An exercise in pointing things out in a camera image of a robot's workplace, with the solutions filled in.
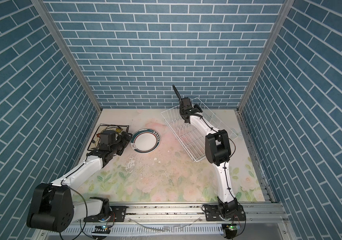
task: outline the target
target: blue brick wall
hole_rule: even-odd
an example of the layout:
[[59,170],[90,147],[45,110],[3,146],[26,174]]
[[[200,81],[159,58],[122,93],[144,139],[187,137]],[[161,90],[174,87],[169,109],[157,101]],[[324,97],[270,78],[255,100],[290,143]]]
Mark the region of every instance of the blue brick wall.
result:
[[282,2],[45,1],[103,108],[235,108]]
[[342,239],[342,0],[295,0],[244,108],[300,239]]
[[72,167],[96,110],[30,0],[0,1],[0,240],[32,237],[32,191]]

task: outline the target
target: metal bracket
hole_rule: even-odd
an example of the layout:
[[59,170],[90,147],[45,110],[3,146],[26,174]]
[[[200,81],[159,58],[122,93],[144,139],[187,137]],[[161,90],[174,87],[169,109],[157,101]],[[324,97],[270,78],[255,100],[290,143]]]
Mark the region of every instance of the metal bracket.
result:
[[115,222],[124,222],[126,217],[126,206],[111,206],[112,211],[115,213]]
[[[205,220],[207,222],[216,222],[216,221],[222,221],[219,214],[218,205],[210,205],[210,207],[206,207],[207,205],[204,205],[202,208],[205,210]],[[235,214],[238,218],[232,217],[229,221],[245,221],[245,213],[244,209],[241,205],[238,206],[238,210],[235,212]]]

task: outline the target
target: white plate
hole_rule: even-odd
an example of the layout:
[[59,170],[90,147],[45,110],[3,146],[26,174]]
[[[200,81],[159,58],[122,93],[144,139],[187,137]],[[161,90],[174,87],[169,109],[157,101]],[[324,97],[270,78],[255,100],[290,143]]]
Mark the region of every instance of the white plate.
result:
[[139,153],[149,153],[159,146],[160,136],[153,129],[142,129],[136,132],[131,139],[131,147]]

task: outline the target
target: floral tablecloth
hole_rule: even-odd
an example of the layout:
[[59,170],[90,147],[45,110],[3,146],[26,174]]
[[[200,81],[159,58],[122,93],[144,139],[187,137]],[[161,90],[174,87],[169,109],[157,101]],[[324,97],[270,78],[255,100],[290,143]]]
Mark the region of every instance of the floral tablecloth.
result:
[[[98,125],[116,124],[115,112],[116,109],[103,110]],[[232,110],[215,113],[219,118],[230,117],[227,125],[239,134],[234,140],[236,152],[229,163],[236,198],[241,202],[264,201],[235,113]],[[126,147],[122,156],[115,156],[85,181],[79,193],[85,198],[106,197],[111,202],[217,202],[218,186],[212,164],[206,159],[191,160],[166,126],[160,110],[122,110],[118,115],[121,119],[118,123],[130,125],[131,133],[143,128],[157,131],[160,144],[148,154]]]

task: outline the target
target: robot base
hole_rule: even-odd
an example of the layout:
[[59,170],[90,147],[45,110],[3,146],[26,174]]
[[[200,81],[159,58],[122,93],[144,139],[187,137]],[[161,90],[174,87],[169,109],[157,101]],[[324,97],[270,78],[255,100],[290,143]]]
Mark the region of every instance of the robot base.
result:
[[[115,222],[124,222],[126,216],[126,206],[111,206],[112,211],[109,213],[111,217],[115,217]],[[97,216],[89,216],[84,218],[84,222],[100,222],[102,221],[97,218]]]
[[214,221],[237,221],[238,219],[234,217],[236,215],[239,218],[239,221],[245,221],[245,213],[243,206],[238,205],[238,210],[234,210],[232,217],[229,219],[224,219],[220,215],[219,206],[218,205],[204,205],[203,208],[205,208],[205,219],[208,222],[214,222]]

